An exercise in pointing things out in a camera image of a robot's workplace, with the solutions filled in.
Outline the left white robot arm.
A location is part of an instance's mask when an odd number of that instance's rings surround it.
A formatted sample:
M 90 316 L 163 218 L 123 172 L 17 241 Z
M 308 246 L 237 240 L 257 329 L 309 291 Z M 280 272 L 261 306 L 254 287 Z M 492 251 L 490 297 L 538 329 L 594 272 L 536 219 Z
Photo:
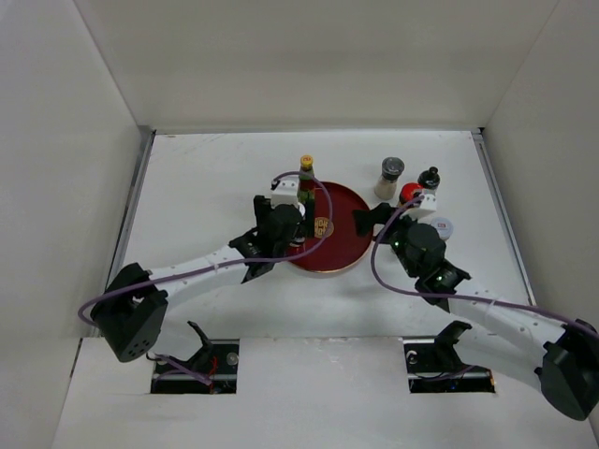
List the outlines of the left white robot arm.
M 116 358 L 133 361 L 153 352 L 170 355 L 193 373 L 210 362 L 210 349 L 193 339 L 202 334 L 190 322 L 186 332 L 169 330 L 167 315 L 193 299 L 224 286 L 253 281 L 286 260 L 302 236 L 305 208 L 294 201 L 274 204 L 254 197 L 256 226 L 205 256 L 166 268 L 144 269 L 132 263 L 118 272 L 90 311 L 92 323 Z

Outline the green label sauce bottle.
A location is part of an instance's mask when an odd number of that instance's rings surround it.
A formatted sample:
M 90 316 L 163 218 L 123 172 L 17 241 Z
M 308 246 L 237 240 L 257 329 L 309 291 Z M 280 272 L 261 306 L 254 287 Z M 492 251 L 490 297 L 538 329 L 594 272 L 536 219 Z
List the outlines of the green label sauce bottle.
M 314 159 L 311 155 L 300 158 L 299 171 L 298 200 L 305 208 L 305 236 L 311 239 L 314 237 L 315 208 Z

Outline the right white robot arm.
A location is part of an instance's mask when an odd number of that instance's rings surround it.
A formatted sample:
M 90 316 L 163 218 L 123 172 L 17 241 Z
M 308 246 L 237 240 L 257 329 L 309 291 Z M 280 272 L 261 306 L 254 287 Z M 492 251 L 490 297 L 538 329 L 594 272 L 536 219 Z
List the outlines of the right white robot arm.
M 561 414 L 586 420 L 598 404 L 597 330 L 581 319 L 492 297 L 446 259 L 438 232 L 413 216 L 423 209 L 418 197 L 401 208 L 381 203 L 352 216 L 361 237 L 382 227 L 374 243 L 389 246 L 414 279 L 409 296 L 455 316 L 435 337 L 436 363 L 501 372 L 538 391 Z

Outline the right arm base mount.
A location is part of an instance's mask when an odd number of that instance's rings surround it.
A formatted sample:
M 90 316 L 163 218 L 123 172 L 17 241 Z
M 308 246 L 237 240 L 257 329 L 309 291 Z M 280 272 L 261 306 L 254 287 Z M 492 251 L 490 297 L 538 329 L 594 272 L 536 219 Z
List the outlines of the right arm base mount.
M 495 393 L 489 369 L 464 364 L 455 346 L 472 326 L 454 321 L 436 336 L 403 340 L 408 387 L 412 394 Z

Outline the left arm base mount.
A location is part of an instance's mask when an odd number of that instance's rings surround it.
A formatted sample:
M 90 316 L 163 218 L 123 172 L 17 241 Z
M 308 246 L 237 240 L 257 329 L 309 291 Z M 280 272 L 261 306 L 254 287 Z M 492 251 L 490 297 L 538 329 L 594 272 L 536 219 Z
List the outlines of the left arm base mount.
M 169 355 L 175 362 L 147 355 L 154 362 L 151 394 L 171 395 L 231 395 L 237 392 L 240 362 L 239 340 L 212 340 L 192 321 L 199 347 L 189 360 L 182 361 Z

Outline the red lid sauce jar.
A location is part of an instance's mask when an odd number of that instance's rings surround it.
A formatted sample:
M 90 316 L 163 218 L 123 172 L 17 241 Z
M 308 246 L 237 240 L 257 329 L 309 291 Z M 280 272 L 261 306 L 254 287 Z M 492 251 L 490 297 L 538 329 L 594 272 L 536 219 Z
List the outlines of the red lid sauce jar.
M 407 202 L 413 200 L 415 197 L 420 196 L 423 191 L 423 186 L 417 182 L 406 183 L 399 194 L 398 206 L 404 206 Z

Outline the tall silver lid jar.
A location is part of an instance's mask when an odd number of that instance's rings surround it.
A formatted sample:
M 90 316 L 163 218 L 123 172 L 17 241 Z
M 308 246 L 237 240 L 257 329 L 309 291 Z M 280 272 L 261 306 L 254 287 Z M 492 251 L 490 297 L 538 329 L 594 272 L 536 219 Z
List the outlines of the tall silver lid jar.
M 305 230 L 305 228 L 306 228 L 306 209 L 302 203 L 297 204 L 297 209 L 299 211 L 300 218 L 299 218 L 298 227 L 296 229 L 296 233 L 292 240 L 292 244 L 294 246 L 301 246 L 305 243 L 306 233 L 307 233 L 307 231 Z

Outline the grey lid spice shaker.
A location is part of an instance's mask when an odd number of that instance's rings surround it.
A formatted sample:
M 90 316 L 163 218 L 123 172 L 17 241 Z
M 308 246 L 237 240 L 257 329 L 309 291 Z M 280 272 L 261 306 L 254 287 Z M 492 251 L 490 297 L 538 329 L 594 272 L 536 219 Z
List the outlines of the grey lid spice shaker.
M 381 163 L 381 174 L 374 186 L 374 193 L 382 200 L 390 200 L 396 193 L 397 181 L 405 169 L 399 157 L 386 157 Z

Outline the silver lid pepper jar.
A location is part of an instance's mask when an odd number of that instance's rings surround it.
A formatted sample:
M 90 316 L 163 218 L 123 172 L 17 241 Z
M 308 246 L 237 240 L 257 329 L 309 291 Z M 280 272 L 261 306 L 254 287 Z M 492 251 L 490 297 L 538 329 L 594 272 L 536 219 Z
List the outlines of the silver lid pepper jar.
M 453 235 L 454 225 L 445 217 L 435 217 L 431 220 L 430 225 L 437 231 L 439 237 L 443 241 L 447 241 Z

